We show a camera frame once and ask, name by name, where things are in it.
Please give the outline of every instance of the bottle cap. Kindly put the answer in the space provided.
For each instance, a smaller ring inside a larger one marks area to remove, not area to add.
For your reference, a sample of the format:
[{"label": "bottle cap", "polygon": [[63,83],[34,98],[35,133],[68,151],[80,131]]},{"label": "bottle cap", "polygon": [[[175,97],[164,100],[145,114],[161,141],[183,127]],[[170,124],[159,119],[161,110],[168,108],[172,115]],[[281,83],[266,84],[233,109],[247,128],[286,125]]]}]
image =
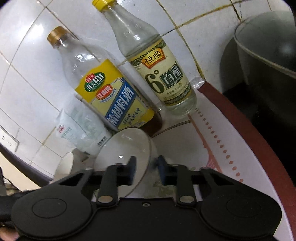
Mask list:
[{"label": "bottle cap", "polygon": [[68,30],[64,29],[62,26],[56,27],[52,30],[49,35],[47,36],[47,41],[54,46],[57,41],[65,34],[69,33]]},{"label": "bottle cap", "polygon": [[116,0],[93,0],[93,5],[100,12],[110,3],[116,2]]}]

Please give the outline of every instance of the green oval logo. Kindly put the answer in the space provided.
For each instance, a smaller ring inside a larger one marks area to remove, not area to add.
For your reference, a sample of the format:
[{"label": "green oval logo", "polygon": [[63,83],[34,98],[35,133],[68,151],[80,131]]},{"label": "green oval logo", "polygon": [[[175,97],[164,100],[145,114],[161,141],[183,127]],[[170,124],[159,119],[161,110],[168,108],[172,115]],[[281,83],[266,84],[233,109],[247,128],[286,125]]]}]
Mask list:
[{"label": "green oval logo", "polygon": [[89,74],[85,78],[84,89],[87,92],[94,92],[104,83],[105,74],[102,72]]}]

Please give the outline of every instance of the bottle label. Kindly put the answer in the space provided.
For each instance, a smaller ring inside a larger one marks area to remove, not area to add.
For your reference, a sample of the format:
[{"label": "bottle label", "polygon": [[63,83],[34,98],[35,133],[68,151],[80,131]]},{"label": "bottle label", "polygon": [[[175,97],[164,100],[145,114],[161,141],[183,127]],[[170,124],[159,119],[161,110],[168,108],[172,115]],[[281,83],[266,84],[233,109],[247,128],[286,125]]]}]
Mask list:
[{"label": "bottle label", "polygon": [[109,59],[91,69],[75,90],[119,130],[141,127],[154,116],[143,97]]},{"label": "bottle label", "polygon": [[163,39],[129,62],[165,105],[176,105],[191,93],[186,75]]}]

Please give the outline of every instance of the red table edge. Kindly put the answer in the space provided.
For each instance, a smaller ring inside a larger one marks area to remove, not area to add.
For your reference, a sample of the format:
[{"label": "red table edge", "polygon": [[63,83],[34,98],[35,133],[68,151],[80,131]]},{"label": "red table edge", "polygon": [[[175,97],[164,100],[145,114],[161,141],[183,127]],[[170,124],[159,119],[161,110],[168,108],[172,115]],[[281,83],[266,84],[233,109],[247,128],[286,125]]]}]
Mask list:
[{"label": "red table edge", "polygon": [[283,204],[296,238],[296,190],[284,166],[257,129],[224,95],[208,82],[199,91],[223,113],[261,163]]}]

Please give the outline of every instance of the cooking wine bottle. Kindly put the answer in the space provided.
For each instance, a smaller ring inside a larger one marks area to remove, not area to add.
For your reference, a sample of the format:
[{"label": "cooking wine bottle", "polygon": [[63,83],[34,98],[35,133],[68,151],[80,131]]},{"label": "cooking wine bottle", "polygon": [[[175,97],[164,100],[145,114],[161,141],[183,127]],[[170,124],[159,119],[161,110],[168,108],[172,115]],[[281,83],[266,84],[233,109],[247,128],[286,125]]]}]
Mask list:
[{"label": "cooking wine bottle", "polygon": [[109,21],[119,50],[176,115],[186,115],[196,106],[196,95],[175,56],[157,30],[135,17],[116,0],[92,3]]},{"label": "cooking wine bottle", "polygon": [[150,136],[160,130],[159,113],[115,67],[110,53],[77,40],[62,26],[47,40],[60,52],[69,84],[113,129],[138,127]]}]

